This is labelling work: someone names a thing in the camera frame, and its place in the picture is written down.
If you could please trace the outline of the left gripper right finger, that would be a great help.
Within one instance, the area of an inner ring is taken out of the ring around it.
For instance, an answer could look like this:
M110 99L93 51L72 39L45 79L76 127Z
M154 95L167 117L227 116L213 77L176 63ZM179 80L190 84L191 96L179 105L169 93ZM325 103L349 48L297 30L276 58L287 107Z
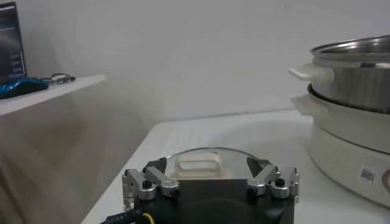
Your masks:
M252 178L247 180L248 191L254 197L260 197L270 192L277 199L292 197L299 202L300 173L295 167L285 167L280 170L266 159L247 157L247 165Z

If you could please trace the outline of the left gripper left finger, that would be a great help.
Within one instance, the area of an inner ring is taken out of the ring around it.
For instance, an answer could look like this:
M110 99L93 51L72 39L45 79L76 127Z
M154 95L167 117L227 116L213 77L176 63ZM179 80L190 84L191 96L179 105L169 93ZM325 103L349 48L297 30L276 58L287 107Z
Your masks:
M154 200L157 192L163 197L174 198L179 192L179 182L165 175L167 158L149 161L142 171L126 169L122 175L122 196L124 201L139 198Z

